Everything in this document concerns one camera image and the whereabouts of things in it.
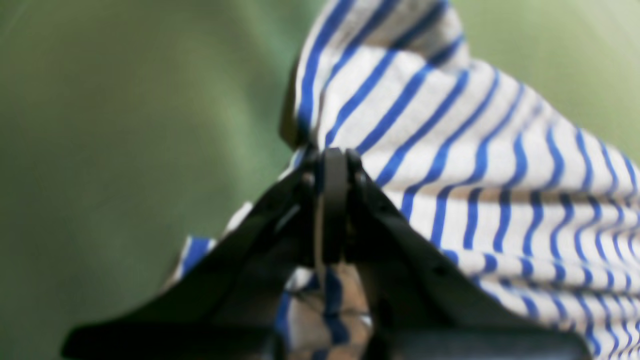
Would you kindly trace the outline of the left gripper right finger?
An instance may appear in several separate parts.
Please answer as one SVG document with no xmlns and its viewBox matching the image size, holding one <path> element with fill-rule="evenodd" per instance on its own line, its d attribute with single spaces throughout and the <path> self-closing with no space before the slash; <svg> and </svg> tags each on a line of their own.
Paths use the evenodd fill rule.
<svg viewBox="0 0 640 360">
<path fill-rule="evenodd" d="M 322 155 L 322 262 L 356 267 L 364 360 L 589 360 L 580 336 L 507 310 L 409 225 L 354 150 Z"/>
</svg>

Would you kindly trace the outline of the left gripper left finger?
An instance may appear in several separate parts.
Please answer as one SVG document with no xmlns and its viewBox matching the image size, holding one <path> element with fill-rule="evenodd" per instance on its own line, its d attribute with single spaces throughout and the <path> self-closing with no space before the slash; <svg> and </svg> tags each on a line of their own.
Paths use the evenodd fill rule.
<svg viewBox="0 0 640 360">
<path fill-rule="evenodd" d="M 123 316 L 67 335 L 69 360 L 283 360 L 282 295 L 298 268 L 325 260 L 325 161 L 270 187 L 176 284 Z"/>
</svg>

